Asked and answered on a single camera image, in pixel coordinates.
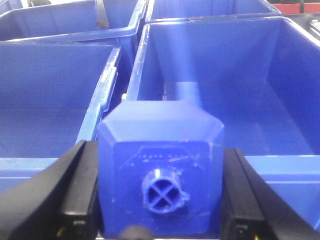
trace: bin wall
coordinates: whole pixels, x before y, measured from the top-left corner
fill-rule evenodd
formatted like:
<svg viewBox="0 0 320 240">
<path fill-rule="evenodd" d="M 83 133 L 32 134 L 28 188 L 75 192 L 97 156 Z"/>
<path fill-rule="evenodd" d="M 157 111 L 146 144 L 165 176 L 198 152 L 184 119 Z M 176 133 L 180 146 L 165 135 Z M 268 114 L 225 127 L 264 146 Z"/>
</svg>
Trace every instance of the bin wall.
<svg viewBox="0 0 320 240">
<path fill-rule="evenodd" d="M 320 156 L 247 156 L 252 167 L 320 232 Z"/>
<path fill-rule="evenodd" d="M 316 154 L 320 154 L 319 52 L 318 41 L 284 25 L 268 73 L 268 82 Z"/>
<path fill-rule="evenodd" d="M 0 15 L 13 9 L 22 8 L 21 0 L 0 0 Z"/>
</svg>

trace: round connector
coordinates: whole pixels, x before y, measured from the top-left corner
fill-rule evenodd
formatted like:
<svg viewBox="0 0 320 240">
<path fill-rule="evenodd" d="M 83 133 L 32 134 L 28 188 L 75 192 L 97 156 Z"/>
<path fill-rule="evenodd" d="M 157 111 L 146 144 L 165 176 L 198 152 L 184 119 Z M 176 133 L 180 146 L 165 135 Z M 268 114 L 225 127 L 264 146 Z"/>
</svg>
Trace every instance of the round connector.
<svg viewBox="0 0 320 240">
<path fill-rule="evenodd" d="M 167 214 L 184 206 L 189 195 L 182 191 L 179 177 L 167 169 L 155 169 L 142 182 L 143 203 L 157 214 Z"/>
</svg>

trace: blue plastic bin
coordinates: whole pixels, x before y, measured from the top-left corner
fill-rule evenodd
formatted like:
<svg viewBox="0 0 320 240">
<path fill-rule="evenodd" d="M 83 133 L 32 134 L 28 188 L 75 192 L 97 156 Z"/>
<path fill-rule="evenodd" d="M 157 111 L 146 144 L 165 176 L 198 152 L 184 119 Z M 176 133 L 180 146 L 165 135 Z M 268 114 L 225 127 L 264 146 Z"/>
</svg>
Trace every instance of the blue plastic bin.
<svg viewBox="0 0 320 240">
<path fill-rule="evenodd" d="M 96 43 L 0 43 L 0 158 L 58 158 L 95 139 L 119 54 Z"/>
<path fill-rule="evenodd" d="M 291 156 L 320 155 L 319 63 L 320 42 L 285 17 L 152 23 L 126 99 L 187 100 L 224 123 L 225 147 L 282 156 L 289 168 Z M 319 200 L 318 185 L 309 191 Z"/>
<path fill-rule="evenodd" d="M 144 23 L 146 0 L 104 0 L 110 27 L 96 26 L 95 1 L 17 9 L 0 16 L 0 41 L 114 42 L 121 44 L 120 91 L 127 90 Z"/>
<path fill-rule="evenodd" d="M 258 174 L 320 232 L 320 156 L 247 156 Z"/>
<path fill-rule="evenodd" d="M 0 0 L 0 15 L 13 9 L 22 9 L 21 0 Z"/>
<path fill-rule="evenodd" d="M 145 22 L 188 21 L 223 15 L 250 18 L 279 16 L 281 12 L 266 0 L 150 0 Z"/>
</svg>

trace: bin rim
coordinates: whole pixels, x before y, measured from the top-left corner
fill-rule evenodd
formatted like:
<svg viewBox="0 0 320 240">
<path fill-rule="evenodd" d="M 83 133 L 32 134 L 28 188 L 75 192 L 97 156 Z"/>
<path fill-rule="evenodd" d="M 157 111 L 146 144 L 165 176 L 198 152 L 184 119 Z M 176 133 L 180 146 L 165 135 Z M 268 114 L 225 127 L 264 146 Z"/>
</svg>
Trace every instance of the bin rim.
<svg viewBox="0 0 320 240">
<path fill-rule="evenodd" d="M 267 0 L 258 0 L 263 6 L 270 9 L 270 12 L 261 12 L 261 13 L 244 13 L 244 14 L 230 14 L 230 15 L 215 15 L 215 16 L 191 16 L 191 17 L 172 17 L 172 18 L 152 18 L 154 12 L 156 0 L 149 0 L 148 8 L 145 14 L 145 23 L 161 23 L 161 22 L 188 22 L 191 20 L 201 20 L 203 18 L 221 18 L 225 16 L 234 16 L 238 18 L 251 18 L 253 16 L 258 17 L 272 17 L 272 16 L 281 16 L 282 13 L 279 9 L 269 3 Z"/>
<path fill-rule="evenodd" d="M 35 11 L 39 8 L 52 8 L 59 5 L 74 5 L 79 3 L 86 3 L 89 1 L 75 1 L 75 2 L 67 2 L 56 5 L 42 5 L 31 8 L 21 8 L 10 10 L 4 14 L 12 14 L 19 11 Z M 45 40 L 45 41 L 62 41 L 62 42 L 81 42 L 81 41 L 93 41 L 93 40 L 101 40 L 101 39 L 111 39 L 111 38 L 121 38 L 121 37 L 131 37 L 138 32 L 138 28 L 140 25 L 140 20 L 144 17 L 147 9 L 147 1 L 146 0 L 137 0 L 137 3 L 132 12 L 130 21 L 128 26 L 119 27 L 114 29 L 101 29 L 94 31 L 83 31 L 83 32 L 73 32 L 73 33 L 63 33 L 56 35 L 46 35 L 46 36 L 35 36 L 35 37 L 26 37 L 26 38 L 16 38 L 7 40 L 6 42 L 20 42 L 20 41 L 37 41 L 37 40 Z"/>
</svg>

